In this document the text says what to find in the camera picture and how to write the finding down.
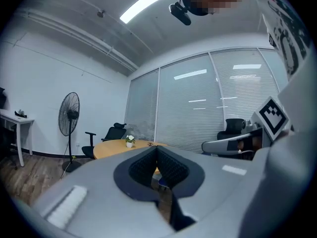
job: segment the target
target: white desk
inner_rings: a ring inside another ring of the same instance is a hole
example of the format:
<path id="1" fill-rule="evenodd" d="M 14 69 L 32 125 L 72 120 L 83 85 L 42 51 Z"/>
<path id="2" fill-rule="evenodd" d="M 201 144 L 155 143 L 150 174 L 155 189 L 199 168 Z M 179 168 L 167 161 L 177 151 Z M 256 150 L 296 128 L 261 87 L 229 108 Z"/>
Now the white desk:
<path id="1" fill-rule="evenodd" d="M 32 124 L 33 124 L 34 119 L 17 117 L 14 114 L 14 111 L 8 111 L 8 110 L 3 110 L 3 109 L 0 109 L 0 115 L 1 115 L 2 119 L 16 124 L 16 145 L 18 148 L 20 164 L 23 167 L 24 161 L 23 161 L 22 150 L 21 150 L 21 124 L 26 124 L 26 123 L 30 124 L 29 136 L 28 136 L 28 146 L 29 146 L 29 150 L 30 150 L 30 155 L 33 155 L 33 153 L 32 153 Z"/>

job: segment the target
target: glass wall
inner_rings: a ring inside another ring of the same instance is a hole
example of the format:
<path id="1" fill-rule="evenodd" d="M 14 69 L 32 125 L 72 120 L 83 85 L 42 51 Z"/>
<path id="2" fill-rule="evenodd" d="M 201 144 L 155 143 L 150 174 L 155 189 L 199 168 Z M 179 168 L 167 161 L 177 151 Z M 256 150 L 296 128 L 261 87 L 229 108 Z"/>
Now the glass wall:
<path id="1" fill-rule="evenodd" d="M 278 100 L 287 84 L 278 54 L 230 49 L 169 64 L 131 81 L 128 133 L 201 153 L 216 140 L 225 119 L 249 119 L 269 97 Z"/>

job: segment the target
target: fan base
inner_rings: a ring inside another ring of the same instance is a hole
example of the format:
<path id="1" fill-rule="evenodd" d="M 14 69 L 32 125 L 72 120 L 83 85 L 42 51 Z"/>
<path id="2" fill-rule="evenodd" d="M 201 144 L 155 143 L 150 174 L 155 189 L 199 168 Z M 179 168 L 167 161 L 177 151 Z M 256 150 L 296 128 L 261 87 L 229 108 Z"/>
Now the fan base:
<path id="1" fill-rule="evenodd" d="M 77 168 L 79 168 L 81 166 L 81 164 L 79 162 L 76 162 L 76 161 L 72 161 L 71 164 L 69 164 L 69 163 L 70 163 L 70 161 L 66 161 L 61 166 L 63 168 L 63 170 L 64 171 L 66 170 L 66 172 L 68 172 L 68 173 L 73 172 L 75 169 L 77 169 Z"/>

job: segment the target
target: potted plant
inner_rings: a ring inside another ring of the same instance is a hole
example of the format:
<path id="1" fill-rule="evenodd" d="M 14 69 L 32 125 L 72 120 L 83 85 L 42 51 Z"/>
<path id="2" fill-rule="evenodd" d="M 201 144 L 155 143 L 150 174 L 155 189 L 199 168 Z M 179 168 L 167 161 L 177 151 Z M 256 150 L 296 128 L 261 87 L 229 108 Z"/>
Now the potted plant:
<path id="1" fill-rule="evenodd" d="M 134 136 L 127 135 L 127 137 L 125 138 L 125 142 L 127 143 L 128 148 L 132 148 L 133 144 L 135 143 Z"/>

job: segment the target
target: baseboard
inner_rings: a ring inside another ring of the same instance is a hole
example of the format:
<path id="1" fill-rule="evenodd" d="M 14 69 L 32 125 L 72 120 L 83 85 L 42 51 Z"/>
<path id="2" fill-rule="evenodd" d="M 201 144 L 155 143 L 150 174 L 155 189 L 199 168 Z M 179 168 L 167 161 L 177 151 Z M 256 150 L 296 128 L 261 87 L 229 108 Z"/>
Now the baseboard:
<path id="1" fill-rule="evenodd" d="M 11 145 L 11 148 L 14 150 L 18 150 L 18 148 L 15 145 Z M 24 153 L 30 153 L 30 151 L 28 149 L 25 148 L 21 148 L 22 152 Z M 63 159 L 64 155 L 61 154 L 50 154 L 50 153 L 42 153 L 42 152 L 37 152 L 37 151 L 32 151 L 33 155 L 37 155 L 37 156 L 43 156 L 43 157 L 49 157 L 49 158 L 59 158 L 59 159 Z M 76 159 L 89 159 L 86 155 L 75 155 Z"/>

